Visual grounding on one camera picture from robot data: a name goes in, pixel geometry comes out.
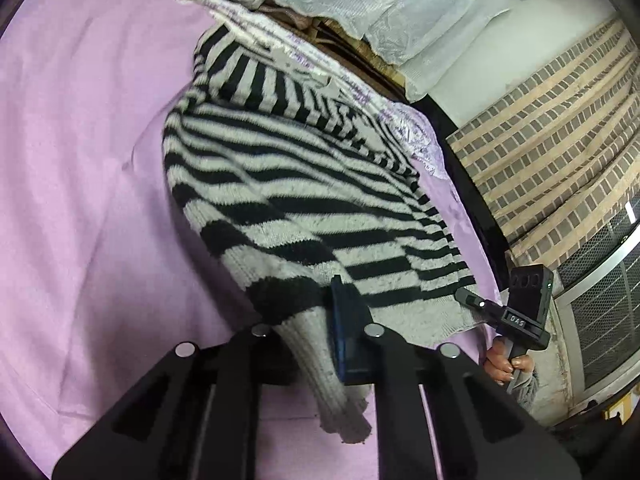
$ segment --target pink fabric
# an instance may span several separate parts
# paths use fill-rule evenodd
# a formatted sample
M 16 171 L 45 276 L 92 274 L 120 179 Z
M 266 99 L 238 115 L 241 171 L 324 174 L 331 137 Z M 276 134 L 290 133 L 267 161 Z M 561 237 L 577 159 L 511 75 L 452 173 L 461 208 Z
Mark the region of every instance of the pink fabric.
M 0 40 L 0 412 L 47 475 L 177 342 L 250 320 L 162 172 L 162 122 L 212 24 L 175 0 L 26 0 Z M 421 184 L 496 299 L 452 184 Z M 477 358 L 488 336 L 455 340 Z M 265 388 L 259 479 L 377 477 L 375 437 L 343 445 L 317 417 L 303 385 Z

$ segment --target hand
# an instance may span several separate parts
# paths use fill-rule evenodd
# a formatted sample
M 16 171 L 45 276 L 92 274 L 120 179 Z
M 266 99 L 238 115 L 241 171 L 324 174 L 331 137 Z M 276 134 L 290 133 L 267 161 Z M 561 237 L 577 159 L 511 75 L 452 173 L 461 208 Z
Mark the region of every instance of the hand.
M 504 339 L 497 337 L 494 339 L 494 345 L 486 351 L 486 361 L 484 361 L 484 371 L 489 374 L 495 382 L 504 386 L 513 379 L 513 369 L 519 368 L 523 372 L 532 373 L 535 362 L 533 358 L 526 354 L 514 357 L 511 363 L 507 359 L 507 348 L 504 345 Z

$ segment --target knit fabric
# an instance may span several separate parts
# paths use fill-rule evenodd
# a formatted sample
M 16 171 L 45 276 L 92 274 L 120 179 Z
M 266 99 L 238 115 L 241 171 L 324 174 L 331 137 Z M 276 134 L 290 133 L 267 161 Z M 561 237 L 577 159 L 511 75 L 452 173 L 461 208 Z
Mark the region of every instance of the knit fabric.
M 452 296 L 474 279 L 404 144 L 331 76 L 221 23 L 198 42 L 163 147 L 192 228 L 289 345 L 323 427 L 345 442 L 370 427 L 366 390 L 342 386 L 332 364 L 333 276 L 416 344 L 481 321 Z
M 525 375 L 524 373 L 520 375 L 523 380 L 516 384 L 516 387 L 511 391 L 511 395 L 513 395 L 513 398 L 520 406 L 529 411 L 533 406 L 533 401 L 536 399 L 536 394 L 540 388 L 540 379 L 535 370 L 533 373 L 526 374 L 526 377 L 523 377 Z

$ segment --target gray sleeve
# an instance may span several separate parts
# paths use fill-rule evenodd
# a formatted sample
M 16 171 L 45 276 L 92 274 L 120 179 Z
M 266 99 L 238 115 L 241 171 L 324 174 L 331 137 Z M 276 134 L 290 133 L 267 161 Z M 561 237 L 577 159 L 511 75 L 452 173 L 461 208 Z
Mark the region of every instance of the gray sleeve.
M 518 384 L 511 391 L 511 395 L 520 406 L 529 411 L 538 392 L 538 374 L 533 370 L 532 374 L 520 374 L 519 379 Z

